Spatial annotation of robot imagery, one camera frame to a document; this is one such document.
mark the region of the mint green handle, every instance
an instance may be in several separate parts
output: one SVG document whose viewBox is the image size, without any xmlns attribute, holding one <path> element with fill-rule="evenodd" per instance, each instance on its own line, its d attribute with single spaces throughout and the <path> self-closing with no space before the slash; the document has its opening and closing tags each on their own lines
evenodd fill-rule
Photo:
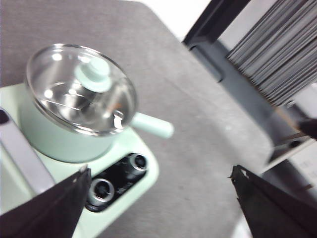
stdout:
<svg viewBox="0 0 317 238">
<path fill-rule="evenodd" d="M 131 125 L 166 139 L 174 134 L 174 126 L 172 123 L 142 113 L 136 113 L 134 115 Z"/>
</svg>

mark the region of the gray tabletop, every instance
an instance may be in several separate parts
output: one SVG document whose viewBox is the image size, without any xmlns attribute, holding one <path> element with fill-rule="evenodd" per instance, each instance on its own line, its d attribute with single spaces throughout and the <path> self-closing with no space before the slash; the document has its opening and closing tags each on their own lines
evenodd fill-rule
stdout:
<svg viewBox="0 0 317 238">
<path fill-rule="evenodd" d="M 204 67 L 137 2 L 2 0 L 1 86 L 21 83 L 30 55 L 52 43 L 109 56 L 134 82 L 139 111 L 175 125 L 170 140 L 139 132 L 159 179 L 101 237 L 229 237 L 240 210 L 227 177 L 235 164 L 259 171 L 270 142 Z"/>
</svg>

